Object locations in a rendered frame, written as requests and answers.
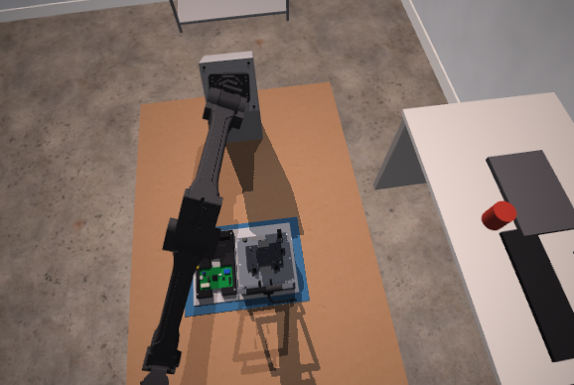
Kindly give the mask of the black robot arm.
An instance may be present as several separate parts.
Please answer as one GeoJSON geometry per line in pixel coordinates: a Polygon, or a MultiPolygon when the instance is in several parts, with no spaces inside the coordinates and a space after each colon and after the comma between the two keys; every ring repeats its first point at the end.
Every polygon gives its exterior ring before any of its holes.
{"type": "Polygon", "coordinates": [[[168,223],[162,250],[173,252],[173,271],[161,320],[142,366],[142,371],[150,371],[152,366],[152,373],[140,385],[169,385],[167,374],[175,374],[179,367],[179,327],[192,281],[203,258],[214,259],[220,238],[221,229],[215,227],[223,199],[218,192],[218,178],[228,132],[240,128],[246,102],[250,101],[249,74],[210,73],[209,87],[203,119],[212,126],[197,175],[185,189],[179,217],[170,217],[168,223]]]}

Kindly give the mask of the green circuit board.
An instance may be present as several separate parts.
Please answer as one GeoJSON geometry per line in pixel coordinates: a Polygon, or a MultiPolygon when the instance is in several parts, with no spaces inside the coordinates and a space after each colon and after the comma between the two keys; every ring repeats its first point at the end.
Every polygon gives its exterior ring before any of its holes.
{"type": "Polygon", "coordinates": [[[232,286],[231,265],[200,269],[200,290],[219,289],[232,286]]]}

